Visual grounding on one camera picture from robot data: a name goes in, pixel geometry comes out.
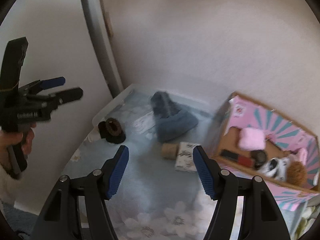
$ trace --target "white flower pattern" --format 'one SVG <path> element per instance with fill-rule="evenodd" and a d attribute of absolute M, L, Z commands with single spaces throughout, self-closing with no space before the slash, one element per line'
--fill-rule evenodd
<path fill-rule="evenodd" d="M 179 237 L 184 238 L 186 234 L 195 235 L 197 228 L 192 225 L 192 217 L 186 212 L 186 205 L 179 201 L 176 203 L 174 209 L 166 208 L 164 214 L 169 220 L 167 224 L 167 232 L 177 234 Z"/>
<path fill-rule="evenodd" d="M 137 220 L 128 218 L 124 223 L 126 227 L 131 230 L 127 232 L 129 238 L 140 240 L 170 240 L 167 236 L 161 235 L 166 225 L 165 218 L 151 220 L 149 214 L 139 213 Z"/>
<path fill-rule="evenodd" d="M 81 152 L 79 149 L 77 149 L 70 160 L 72 162 L 77 162 L 77 161 L 79 161 L 80 157 L 81 157 Z"/>
<path fill-rule="evenodd" d="M 213 201 L 203 189 L 198 192 L 195 200 L 196 210 L 194 211 L 195 226 L 199 233 L 207 232 L 211 222 L 217 201 Z"/>

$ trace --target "white wall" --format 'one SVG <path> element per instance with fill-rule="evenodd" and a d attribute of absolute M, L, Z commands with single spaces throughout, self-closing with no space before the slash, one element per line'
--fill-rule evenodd
<path fill-rule="evenodd" d="M 218 105 L 239 90 L 320 134 L 320 24 L 304 0 L 103 0 L 124 86 Z"/>
<path fill-rule="evenodd" d="M 0 58 L 11 39 L 29 42 L 20 85 L 58 76 L 80 86 L 82 100 L 61 106 L 38 123 L 17 206 L 39 212 L 65 164 L 92 129 L 94 115 L 112 98 L 89 37 L 80 0 L 17 0 L 0 26 Z"/>
<path fill-rule="evenodd" d="M 92 45 L 112 97 L 123 90 L 115 58 L 108 38 L 100 0 L 81 0 Z"/>

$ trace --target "person's thumb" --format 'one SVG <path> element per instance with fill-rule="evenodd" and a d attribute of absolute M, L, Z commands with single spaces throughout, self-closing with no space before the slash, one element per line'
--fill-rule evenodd
<path fill-rule="evenodd" d="M 0 146 L 8 147 L 9 145 L 16 145 L 22 141 L 23 133 L 6 133 L 0 132 Z"/>

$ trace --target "brown brush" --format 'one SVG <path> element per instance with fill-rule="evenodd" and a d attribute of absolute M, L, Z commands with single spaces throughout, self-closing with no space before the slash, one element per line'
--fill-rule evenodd
<path fill-rule="evenodd" d="M 287 182 L 301 187 L 307 182 L 307 170 L 302 162 L 292 162 L 287 169 Z"/>

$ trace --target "red object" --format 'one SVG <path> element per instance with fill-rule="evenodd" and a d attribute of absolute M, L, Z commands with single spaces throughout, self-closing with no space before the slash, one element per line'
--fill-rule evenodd
<path fill-rule="evenodd" d="M 239 163 L 240 165 L 249 167 L 249 168 L 253 168 L 254 166 L 254 160 L 248 157 L 244 157 L 242 155 L 238 155 L 238 160 L 237 163 Z"/>
<path fill-rule="evenodd" d="M 239 163 L 240 165 L 246 166 L 248 168 L 254 167 L 254 159 L 244 157 L 238 153 L 230 152 L 228 150 L 222 150 L 220 153 L 222 157 L 225 157 L 233 162 Z"/>

